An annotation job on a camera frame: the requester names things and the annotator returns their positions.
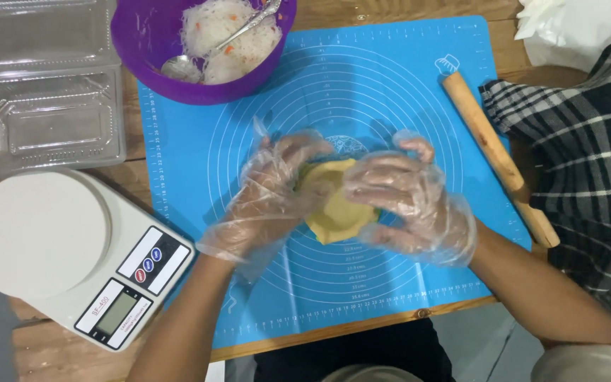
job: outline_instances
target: wooden table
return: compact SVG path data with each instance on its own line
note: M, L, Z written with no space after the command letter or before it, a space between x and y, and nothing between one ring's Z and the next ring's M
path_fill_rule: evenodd
M572 86L583 81L585 74L579 71L530 65L522 41L513 40L516 30L514 17L521 9L518 0L299 0L294 30L482 15L488 21L499 78L547 86ZM128 149L126 162L88 172L151 212L138 92L133 76L126 70L123 71L123 82ZM516 148L513 154L523 175L529 174L525 171L531 169L529 156ZM541 248L535 250L544 253ZM265 352L492 302L496 302L496 299L490 296L216 349L212 352L212 360ZM143 341L142 338L137 340L121 353L106 352L63 329L21 300L11 299L11 303L22 320L22 324L13 331L13 346L16 367L23 382L123 381Z

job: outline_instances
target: hand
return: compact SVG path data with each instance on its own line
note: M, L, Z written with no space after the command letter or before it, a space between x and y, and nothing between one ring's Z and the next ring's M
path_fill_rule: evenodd
M418 153L414 160L401 152L370 154L344 175L345 197L395 213L400 228L369 224L359 239L410 255L419 262L466 266L476 244L475 218L461 195L448 195L445 174L432 160L435 151L423 138L401 131L395 145Z
M333 192L330 184L294 191L301 165L332 150L315 131L285 136L276 145L264 137L242 169L242 188L230 201L225 217L207 229L197 249L238 263L249 281L258 278L287 234Z

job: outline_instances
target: plaid cloth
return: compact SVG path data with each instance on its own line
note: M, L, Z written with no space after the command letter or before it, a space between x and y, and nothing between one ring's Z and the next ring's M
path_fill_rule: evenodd
M498 80L480 92L494 124L543 166L530 204L560 236L548 261L611 310L611 45L579 86Z

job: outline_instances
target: black pants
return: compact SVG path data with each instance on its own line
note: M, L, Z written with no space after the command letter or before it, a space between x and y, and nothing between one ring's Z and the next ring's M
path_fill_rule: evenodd
M428 318L260 353L254 382L317 382L352 364L394 366L424 382L453 381Z

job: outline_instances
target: wooden rolling pin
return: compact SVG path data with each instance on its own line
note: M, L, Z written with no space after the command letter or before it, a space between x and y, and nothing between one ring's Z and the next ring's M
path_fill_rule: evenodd
M494 128L489 124L489 120L480 108L480 104L473 97L461 74L455 72L450 75L442 81L442 86L445 87L447 94L456 105L456 109L466 122L466 126L471 129L475 141L487 157L489 164L494 168L494 172L506 188L509 197L520 212L536 242L546 248L553 248L560 244L560 238L558 238L546 215L542 211L530 207L531 193L529 187L525 184L520 171L499 140Z

